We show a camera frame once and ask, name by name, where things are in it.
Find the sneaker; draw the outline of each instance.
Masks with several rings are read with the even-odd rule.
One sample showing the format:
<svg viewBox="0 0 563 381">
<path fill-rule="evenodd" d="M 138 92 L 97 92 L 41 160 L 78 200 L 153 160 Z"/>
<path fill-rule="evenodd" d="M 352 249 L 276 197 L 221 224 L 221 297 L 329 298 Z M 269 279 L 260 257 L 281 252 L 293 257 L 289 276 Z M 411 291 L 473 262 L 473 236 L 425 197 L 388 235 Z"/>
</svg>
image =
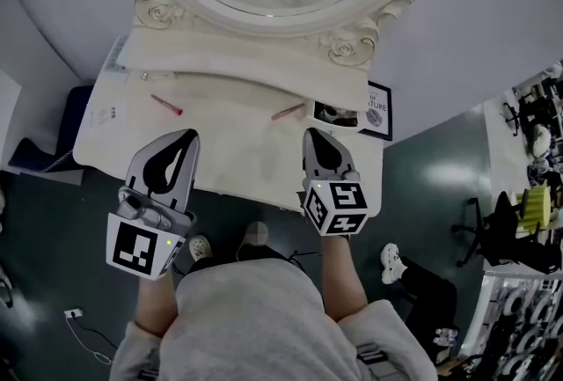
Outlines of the sneaker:
<svg viewBox="0 0 563 381">
<path fill-rule="evenodd" d="M 238 252 L 244 245 L 252 246 L 264 246 L 267 242 L 267 226 L 263 222 L 250 223 L 246 228 L 246 234 L 243 241 L 237 250 L 237 260 Z"/>
<path fill-rule="evenodd" d="M 211 251 L 211 245 L 205 236 L 193 236 L 190 238 L 190 243 L 188 244 L 190 248 L 190 254 L 197 262 L 199 259 L 212 258 L 213 252 Z"/>
<path fill-rule="evenodd" d="M 381 263 L 384 264 L 384 272 L 381 276 L 383 284 L 393 284 L 406 270 L 405 265 L 398 256 L 398 247 L 395 244 L 387 244 L 381 252 Z"/>
</svg>

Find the person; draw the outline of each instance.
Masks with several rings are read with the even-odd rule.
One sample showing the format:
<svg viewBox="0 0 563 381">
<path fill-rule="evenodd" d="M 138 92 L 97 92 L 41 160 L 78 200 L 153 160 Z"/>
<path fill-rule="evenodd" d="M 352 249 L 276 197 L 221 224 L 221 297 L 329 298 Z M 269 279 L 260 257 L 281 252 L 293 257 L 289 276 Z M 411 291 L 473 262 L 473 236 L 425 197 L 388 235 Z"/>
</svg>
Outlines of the person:
<svg viewBox="0 0 563 381">
<path fill-rule="evenodd" d="M 406 257 L 399 257 L 398 247 L 387 244 L 381 252 L 383 284 L 400 281 L 413 303 L 406 326 L 433 362 L 443 348 L 436 345 L 436 330 L 457 329 L 454 318 L 457 308 L 457 289 L 451 282 L 426 270 Z"/>
<path fill-rule="evenodd" d="M 266 242 L 267 227 L 253 223 L 225 263 L 195 236 L 175 294 L 170 273 L 141 278 L 110 380 L 437 379 L 391 303 L 368 304 L 346 238 L 322 238 L 324 304 Z"/>
</svg>

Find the white vanity table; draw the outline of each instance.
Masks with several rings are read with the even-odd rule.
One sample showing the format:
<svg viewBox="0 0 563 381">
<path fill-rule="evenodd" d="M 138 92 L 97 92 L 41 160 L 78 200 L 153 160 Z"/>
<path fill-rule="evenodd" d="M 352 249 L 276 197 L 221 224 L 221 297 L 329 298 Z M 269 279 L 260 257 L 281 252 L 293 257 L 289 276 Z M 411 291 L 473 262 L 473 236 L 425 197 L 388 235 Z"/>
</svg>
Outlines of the white vanity table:
<svg viewBox="0 0 563 381">
<path fill-rule="evenodd" d="M 301 211 L 303 132 L 316 126 L 350 150 L 375 216 L 382 140 L 306 116 L 306 108 L 271 116 L 313 100 L 366 111 L 380 28 L 412 1 L 135 0 L 133 30 L 100 72 L 74 158 L 125 179 L 144 145 L 194 128 L 201 137 L 195 188 Z"/>
</svg>

